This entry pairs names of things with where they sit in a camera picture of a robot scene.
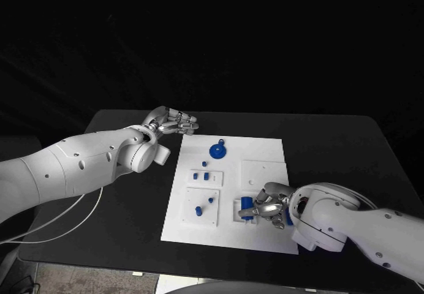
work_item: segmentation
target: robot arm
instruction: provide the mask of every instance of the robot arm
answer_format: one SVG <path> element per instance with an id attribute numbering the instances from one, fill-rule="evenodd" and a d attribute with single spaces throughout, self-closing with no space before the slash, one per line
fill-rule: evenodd
<path id="1" fill-rule="evenodd" d="M 366 203 L 371 210 L 361 210 Z M 267 183 L 256 207 L 241 216 L 263 216 L 276 225 L 289 208 L 296 226 L 293 240 L 311 251 L 316 246 L 341 252 L 350 238 L 374 263 L 424 283 L 424 220 L 378 209 L 355 191 L 329 183 L 295 188 Z"/>
<path id="2" fill-rule="evenodd" d="M 74 197 L 110 185 L 155 161 L 165 164 L 171 150 L 164 134 L 192 135 L 197 118 L 159 107 L 142 125 L 64 139 L 35 154 L 0 162 L 0 223 L 51 200 Z"/>

